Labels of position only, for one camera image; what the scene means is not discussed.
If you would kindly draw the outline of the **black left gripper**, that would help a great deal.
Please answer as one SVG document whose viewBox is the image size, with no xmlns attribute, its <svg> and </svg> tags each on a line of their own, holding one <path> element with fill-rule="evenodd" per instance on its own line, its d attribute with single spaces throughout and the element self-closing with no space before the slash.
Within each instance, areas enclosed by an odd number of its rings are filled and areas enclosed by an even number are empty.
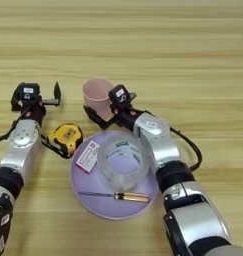
<svg viewBox="0 0 243 256">
<path fill-rule="evenodd" d="M 20 100 L 20 92 L 16 89 L 11 99 L 11 110 L 19 111 L 18 120 L 33 120 L 42 125 L 46 115 L 47 106 L 59 106 L 61 103 L 61 89 L 58 82 L 54 86 L 54 99 L 43 99 L 38 97 L 36 100 Z"/>
</svg>

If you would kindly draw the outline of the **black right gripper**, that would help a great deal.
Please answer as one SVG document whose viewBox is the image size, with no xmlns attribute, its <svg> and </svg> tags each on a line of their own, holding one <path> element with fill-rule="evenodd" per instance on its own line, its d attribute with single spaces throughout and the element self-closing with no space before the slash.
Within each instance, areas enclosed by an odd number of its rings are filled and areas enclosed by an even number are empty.
<svg viewBox="0 0 243 256">
<path fill-rule="evenodd" d="M 129 93 L 130 102 L 136 97 L 137 94 L 135 92 Z M 112 124 L 117 124 L 120 127 L 127 128 L 129 131 L 133 131 L 136 120 L 143 114 L 142 110 L 135 109 L 131 104 L 121 109 L 111 103 L 110 109 L 113 113 L 113 117 L 110 120 L 105 121 L 91 107 L 83 106 L 83 108 L 89 119 L 103 130 L 107 129 Z"/>
</svg>

